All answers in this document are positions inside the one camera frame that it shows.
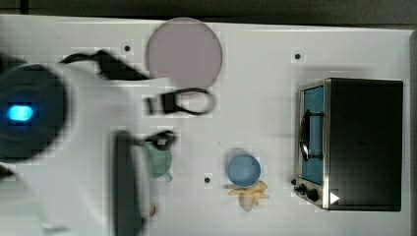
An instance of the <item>black cable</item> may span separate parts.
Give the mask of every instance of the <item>black cable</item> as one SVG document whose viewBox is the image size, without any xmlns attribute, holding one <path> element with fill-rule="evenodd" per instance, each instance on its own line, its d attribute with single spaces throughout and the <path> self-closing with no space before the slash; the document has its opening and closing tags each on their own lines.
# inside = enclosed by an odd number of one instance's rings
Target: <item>black cable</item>
<svg viewBox="0 0 417 236">
<path fill-rule="evenodd" d="M 76 53 L 76 54 L 69 55 L 64 60 L 62 60 L 61 63 L 70 64 L 70 63 L 79 62 L 79 61 L 94 61 L 94 55 Z"/>
<path fill-rule="evenodd" d="M 205 95 L 208 96 L 208 107 L 206 108 L 206 110 L 204 111 L 192 111 L 189 109 L 186 109 L 182 106 L 178 106 L 179 111 L 182 112 L 186 112 L 189 113 L 191 115 L 195 115 L 195 116 L 202 116 L 202 115 L 206 115 L 210 112 L 212 112 L 215 108 L 215 97 L 213 94 L 211 94 L 208 90 L 206 89 L 202 89 L 202 88 L 183 88 L 183 89 L 179 89 L 176 90 L 175 93 L 176 94 L 181 94 L 181 93 L 188 93 L 188 92 L 199 92 L 199 93 L 204 93 Z"/>
<path fill-rule="evenodd" d="M 95 54 L 87 55 L 76 53 L 61 61 L 63 64 L 70 64 L 80 61 L 95 61 L 100 67 L 100 75 L 110 81 L 143 81 L 149 80 L 138 70 L 128 66 L 105 50 L 99 50 Z"/>
<path fill-rule="evenodd" d="M 95 61 L 101 69 L 101 75 L 107 80 L 119 81 L 143 81 L 149 80 L 136 69 L 128 66 L 126 63 L 118 60 L 105 50 L 99 50 L 95 54 L 87 55 L 83 53 L 76 53 L 66 57 L 61 61 L 63 64 L 70 64 L 79 61 Z M 189 92 L 204 93 L 208 96 L 208 107 L 203 111 L 192 111 L 177 104 L 177 95 Z M 174 112 L 186 112 L 195 116 L 206 115 L 214 110 L 215 97 L 208 90 L 203 88 L 183 88 L 173 92 L 164 93 L 161 95 L 163 110 L 165 114 Z"/>
</svg>

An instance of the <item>oven window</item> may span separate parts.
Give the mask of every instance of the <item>oven window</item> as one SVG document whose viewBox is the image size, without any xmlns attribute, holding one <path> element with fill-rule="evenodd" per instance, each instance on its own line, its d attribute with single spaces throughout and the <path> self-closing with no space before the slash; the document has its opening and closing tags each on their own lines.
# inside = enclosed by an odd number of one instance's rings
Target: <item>oven window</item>
<svg viewBox="0 0 417 236">
<path fill-rule="evenodd" d="M 325 112 L 323 87 L 304 91 L 304 114 Z M 316 184 L 323 184 L 323 116 L 310 116 L 309 159 L 303 159 L 302 178 Z"/>
</svg>

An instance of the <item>round plate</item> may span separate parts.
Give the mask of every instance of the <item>round plate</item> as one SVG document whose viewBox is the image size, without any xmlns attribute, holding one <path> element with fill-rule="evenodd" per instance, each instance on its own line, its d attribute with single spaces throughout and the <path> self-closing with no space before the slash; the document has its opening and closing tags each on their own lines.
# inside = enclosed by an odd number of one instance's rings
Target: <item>round plate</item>
<svg viewBox="0 0 417 236">
<path fill-rule="evenodd" d="M 220 73 L 222 51 L 217 36 L 204 23 L 176 18 L 153 33 L 146 58 L 153 78 L 172 78 L 180 89 L 206 89 Z"/>
<path fill-rule="evenodd" d="M 227 166 L 227 175 L 234 185 L 249 188 L 260 179 L 261 165 L 253 156 L 240 154 L 230 160 Z"/>
</svg>

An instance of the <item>oven knob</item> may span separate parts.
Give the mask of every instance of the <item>oven knob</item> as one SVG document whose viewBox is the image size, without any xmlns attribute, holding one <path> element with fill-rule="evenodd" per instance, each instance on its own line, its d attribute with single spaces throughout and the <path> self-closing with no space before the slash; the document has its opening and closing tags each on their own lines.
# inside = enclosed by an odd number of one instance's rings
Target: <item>oven knob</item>
<svg viewBox="0 0 417 236">
<path fill-rule="evenodd" d="M 298 187 L 294 187 L 294 190 L 297 191 L 300 195 L 305 195 L 306 194 L 306 186 L 304 184 L 300 184 Z"/>
<path fill-rule="evenodd" d="M 307 198 L 309 198 L 313 202 L 319 199 L 319 193 L 317 192 L 316 189 L 307 190 L 306 195 L 307 195 Z"/>
</svg>

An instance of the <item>blue light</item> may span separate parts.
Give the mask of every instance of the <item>blue light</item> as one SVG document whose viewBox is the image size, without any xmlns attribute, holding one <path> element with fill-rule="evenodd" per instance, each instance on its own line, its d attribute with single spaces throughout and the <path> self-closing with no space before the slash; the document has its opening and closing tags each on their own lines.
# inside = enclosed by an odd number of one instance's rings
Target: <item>blue light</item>
<svg viewBox="0 0 417 236">
<path fill-rule="evenodd" d="M 28 121 L 33 116 L 33 109 L 26 105 L 13 105 L 7 112 L 7 117 L 14 121 Z"/>
</svg>

